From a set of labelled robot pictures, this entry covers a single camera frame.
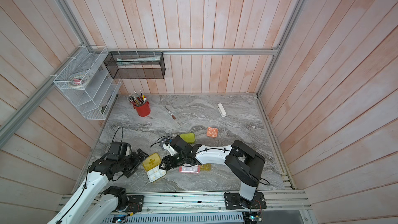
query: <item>white pill box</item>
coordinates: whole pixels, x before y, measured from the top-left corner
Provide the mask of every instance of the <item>white pill box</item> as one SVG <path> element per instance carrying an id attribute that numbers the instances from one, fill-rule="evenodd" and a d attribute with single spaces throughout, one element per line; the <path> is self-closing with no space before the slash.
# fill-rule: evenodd
<path id="1" fill-rule="evenodd" d="M 225 117 L 226 116 L 226 112 L 225 112 L 225 109 L 224 109 L 224 107 L 222 106 L 221 103 L 218 104 L 217 108 L 220 111 L 221 117 Z"/>
<path id="2" fill-rule="evenodd" d="M 147 176 L 151 183 L 155 182 L 165 174 L 166 171 L 164 169 L 159 169 L 159 165 L 147 171 Z"/>

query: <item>small yellow box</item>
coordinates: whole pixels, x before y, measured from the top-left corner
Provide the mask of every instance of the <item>small yellow box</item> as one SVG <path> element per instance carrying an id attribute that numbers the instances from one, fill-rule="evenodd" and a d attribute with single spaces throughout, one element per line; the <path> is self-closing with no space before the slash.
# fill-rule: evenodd
<path id="1" fill-rule="evenodd" d="M 162 160 L 160 159 L 159 154 L 155 152 L 142 162 L 142 166 L 144 166 L 145 171 L 149 171 L 158 166 L 161 162 Z"/>
<path id="2" fill-rule="evenodd" d="M 211 170 L 211 164 L 209 164 L 209 163 L 202 164 L 200 166 L 200 170 L 210 171 Z"/>
<path id="3" fill-rule="evenodd" d="M 195 143 L 195 134 L 194 133 L 183 133 L 183 134 L 180 134 L 180 137 L 182 139 L 184 139 L 184 141 L 189 144 Z"/>

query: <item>red pen holder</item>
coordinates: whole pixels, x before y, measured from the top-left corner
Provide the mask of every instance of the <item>red pen holder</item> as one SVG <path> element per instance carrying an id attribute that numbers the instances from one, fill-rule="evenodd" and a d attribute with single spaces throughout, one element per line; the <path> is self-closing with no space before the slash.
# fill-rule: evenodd
<path id="1" fill-rule="evenodd" d="M 150 108 L 149 108 L 149 101 L 145 102 L 142 106 L 136 107 L 134 106 L 134 109 L 137 110 L 137 113 L 141 117 L 148 116 L 150 114 Z"/>

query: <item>screwdriver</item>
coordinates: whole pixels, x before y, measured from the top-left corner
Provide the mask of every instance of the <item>screwdriver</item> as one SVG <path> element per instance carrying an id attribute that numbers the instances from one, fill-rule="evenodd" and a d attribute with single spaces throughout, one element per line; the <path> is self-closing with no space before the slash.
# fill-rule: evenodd
<path id="1" fill-rule="evenodd" d="M 167 107 L 166 107 L 166 110 L 169 111 L 169 113 L 172 115 L 173 119 L 176 119 L 176 117 L 172 114 L 172 112 L 170 112 L 169 109 L 167 109 Z"/>

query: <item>black wire mesh basket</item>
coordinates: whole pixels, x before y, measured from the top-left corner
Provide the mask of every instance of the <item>black wire mesh basket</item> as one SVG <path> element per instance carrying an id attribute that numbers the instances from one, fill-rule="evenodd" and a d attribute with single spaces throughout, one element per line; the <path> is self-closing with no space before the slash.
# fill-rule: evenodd
<path id="1" fill-rule="evenodd" d="M 162 52 L 109 52 L 104 64 L 114 79 L 163 79 Z"/>

